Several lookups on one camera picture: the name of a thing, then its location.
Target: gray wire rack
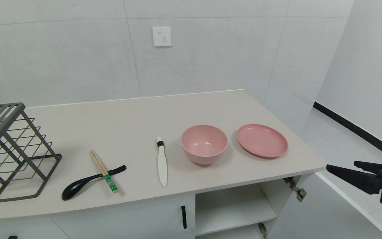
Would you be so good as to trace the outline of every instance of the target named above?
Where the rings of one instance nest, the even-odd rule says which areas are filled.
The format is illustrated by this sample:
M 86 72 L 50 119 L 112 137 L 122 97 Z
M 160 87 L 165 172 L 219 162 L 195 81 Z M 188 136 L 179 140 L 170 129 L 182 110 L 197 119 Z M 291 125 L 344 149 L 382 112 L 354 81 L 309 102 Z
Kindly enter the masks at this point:
M 12 181 L 30 180 L 37 175 L 42 183 L 35 194 L 1 198 L 0 202 L 38 197 L 62 158 L 52 150 L 52 142 L 46 142 L 46 135 L 39 132 L 41 127 L 33 124 L 35 118 L 26 115 L 25 108 L 23 103 L 0 105 L 0 195 Z M 39 167 L 49 158 L 54 162 L 45 175 Z

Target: knife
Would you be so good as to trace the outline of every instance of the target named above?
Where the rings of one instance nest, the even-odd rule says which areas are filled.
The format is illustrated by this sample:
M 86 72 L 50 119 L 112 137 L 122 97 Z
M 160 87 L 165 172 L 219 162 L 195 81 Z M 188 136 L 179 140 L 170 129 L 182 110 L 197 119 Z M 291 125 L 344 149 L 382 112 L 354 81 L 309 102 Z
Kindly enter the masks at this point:
M 159 170 L 159 179 L 163 187 L 167 185 L 167 159 L 164 151 L 163 139 L 157 137 L 157 147 L 159 148 L 159 155 L 157 157 L 157 165 Z

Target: cabinet door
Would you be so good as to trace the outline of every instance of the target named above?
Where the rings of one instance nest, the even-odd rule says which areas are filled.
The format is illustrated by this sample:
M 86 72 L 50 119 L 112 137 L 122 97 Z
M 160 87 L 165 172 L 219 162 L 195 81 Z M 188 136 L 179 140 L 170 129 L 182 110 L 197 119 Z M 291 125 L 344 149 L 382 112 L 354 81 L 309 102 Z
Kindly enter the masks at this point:
M 269 239 L 382 239 L 382 226 L 322 174 L 301 176 L 308 194 L 293 192 L 268 231 Z
M 69 239 L 51 218 L 0 222 L 0 239 Z
M 186 229 L 182 206 L 185 206 Z M 53 219 L 71 239 L 193 239 L 195 195 Z

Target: white countertop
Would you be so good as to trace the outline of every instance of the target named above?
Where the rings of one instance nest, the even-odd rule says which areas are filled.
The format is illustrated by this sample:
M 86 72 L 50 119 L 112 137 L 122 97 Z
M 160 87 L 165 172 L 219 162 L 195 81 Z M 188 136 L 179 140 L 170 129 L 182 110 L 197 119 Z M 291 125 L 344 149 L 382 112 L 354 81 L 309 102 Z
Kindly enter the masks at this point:
M 41 133 L 47 134 L 47 141 L 53 142 L 53 150 L 63 158 L 39 197 L 1 202 L 0 220 L 195 194 L 317 172 L 326 166 L 309 145 L 244 90 L 27 108 L 26 113 L 36 118 L 35 125 L 42 127 Z M 263 159 L 245 151 L 235 132 L 250 123 L 282 133 L 288 152 Z M 182 150 L 182 132 L 196 124 L 219 127 L 229 139 L 223 157 L 212 165 L 194 164 Z M 164 140 L 168 159 L 166 188 L 158 179 L 157 136 Z M 99 180 L 71 200 L 62 201 L 67 185 L 99 173 L 89 155 L 91 149 L 108 170 L 127 166 L 126 171 L 112 176 L 121 193 L 113 194 Z M 10 186 L 6 190 L 21 190 Z

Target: black spoon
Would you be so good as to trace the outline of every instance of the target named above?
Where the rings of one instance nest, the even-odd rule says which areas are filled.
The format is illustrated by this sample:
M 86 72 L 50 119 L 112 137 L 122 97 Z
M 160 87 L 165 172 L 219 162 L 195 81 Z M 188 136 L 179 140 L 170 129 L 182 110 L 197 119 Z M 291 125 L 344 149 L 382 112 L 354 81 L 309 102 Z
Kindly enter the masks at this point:
M 123 166 L 120 166 L 118 168 L 115 168 L 113 170 L 108 171 L 108 173 L 109 173 L 109 175 L 115 175 L 115 174 L 118 174 L 118 173 L 123 172 L 125 170 L 126 170 L 126 166 L 123 165 Z M 74 181 L 73 183 L 70 183 L 63 190 L 63 193 L 61 194 L 61 199 L 63 199 L 64 201 L 69 200 L 74 195 L 76 195 L 80 191 L 80 189 L 82 189 L 83 186 L 85 186 L 85 184 L 87 184 L 89 181 L 100 178 L 100 177 L 103 177 L 103 175 L 97 174 L 97 175 L 83 178 L 81 180 L 77 180 L 77 181 Z

